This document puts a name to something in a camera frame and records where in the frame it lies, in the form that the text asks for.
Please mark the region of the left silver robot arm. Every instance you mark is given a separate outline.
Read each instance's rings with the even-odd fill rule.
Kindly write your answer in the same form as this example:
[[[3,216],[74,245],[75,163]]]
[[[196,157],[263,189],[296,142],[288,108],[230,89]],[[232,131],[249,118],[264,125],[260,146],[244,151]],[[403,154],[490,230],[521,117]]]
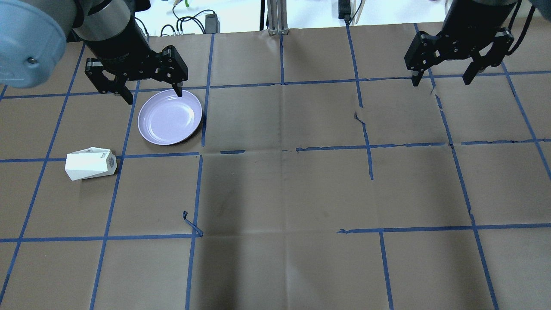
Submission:
[[[45,83],[61,61],[73,32],[93,53],[85,74],[99,93],[132,104],[128,81],[167,83],[178,97],[188,67],[173,45],[154,51],[135,14],[149,0],[3,0],[0,3],[1,83],[33,88]]]

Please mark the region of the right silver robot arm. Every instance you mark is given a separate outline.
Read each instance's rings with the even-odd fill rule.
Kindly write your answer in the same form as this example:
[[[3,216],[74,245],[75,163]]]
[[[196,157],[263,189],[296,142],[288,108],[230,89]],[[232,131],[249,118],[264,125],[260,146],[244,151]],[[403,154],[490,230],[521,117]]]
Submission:
[[[417,32],[405,54],[413,86],[419,85],[425,71],[443,61],[472,59],[462,77],[466,85],[487,67],[500,65],[520,46],[536,10],[550,19],[548,0],[532,0],[531,5],[521,36],[515,40],[511,27],[521,1],[453,0],[439,33]]]

